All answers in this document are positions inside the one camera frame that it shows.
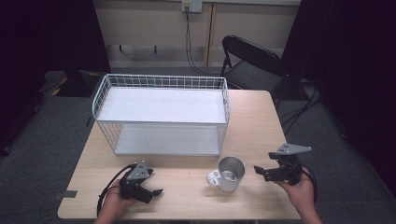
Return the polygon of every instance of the cup handle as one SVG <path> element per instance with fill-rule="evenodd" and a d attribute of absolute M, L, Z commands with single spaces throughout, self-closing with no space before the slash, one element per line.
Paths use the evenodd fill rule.
<path fill-rule="evenodd" d="M 209 185 L 218 186 L 219 185 L 219 181 L 218 181 L 219 177 L 221 177 L 219 171 L 214 170 L 206 175 L 206 182 Z"/>

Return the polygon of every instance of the wire rack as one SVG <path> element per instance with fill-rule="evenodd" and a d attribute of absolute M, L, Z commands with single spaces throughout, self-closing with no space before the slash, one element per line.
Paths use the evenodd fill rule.
<path fill-rule="evenodd" d="M 230 118 L 227 82 L 108 74 L 92 113 L 116 154 L 219 155 Z"/>

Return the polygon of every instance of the chair backrest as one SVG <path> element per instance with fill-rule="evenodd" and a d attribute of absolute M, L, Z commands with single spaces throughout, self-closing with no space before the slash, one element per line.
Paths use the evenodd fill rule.
<path fill-rule="evenodd" d="M 282 77 L 287 75 L 281 59 L 269 49 L 236 35 L 225 36 L 222 40 L 222 46 L 228 60 L 230 59 L 229 53 L 231 53 L 237 58 L 272 74 Z"/>

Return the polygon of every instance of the gray carpet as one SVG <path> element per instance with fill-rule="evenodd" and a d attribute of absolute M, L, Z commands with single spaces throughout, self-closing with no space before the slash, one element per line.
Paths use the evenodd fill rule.
<path fill-rule="evenodd" d="M 219 68 L 209 71 L 218 73 Z M 112 72 L 198 75 L 190 68 L 113 69 Z M 53 83 L 56 78 L 49 78 L 47 85 Z M 92 116 L 92 98 L 45 95 L 39 111 L 11 145 L 11 154 L 0 158 L 0 223 L 92 223 L 59 219 L 60 201 L 52 200 L 54 193 L 67 188 L 91 131 L 92 120 L 88 125 L 87 122 Z M 303 101 L 282 102 L 278 113 L 281 121 L 288 118 L 283 115 L 303 105 Z M 313 148 L 301 154 L 300 159 L 315 171 L 320 216 L 325 223 L 396 223 L 393 197 L 342 133 L 337 118 L 320 102 L 306 110 L 286 135 L 289 143 Z"/>

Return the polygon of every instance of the black chair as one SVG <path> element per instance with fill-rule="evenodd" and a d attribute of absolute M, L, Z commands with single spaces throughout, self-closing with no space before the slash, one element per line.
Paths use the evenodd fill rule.
<path fill-rule="evenodd" d="M 231 89 L 269 91 L 278 108 L 288 82 L 281 59 L 271 50 L 236 35 L 225 36 L 222 46 L 225 59 L 221 76 L 226 78 L 227 85 Z M 232 65 L 230 54 L 241 61 Z"/>

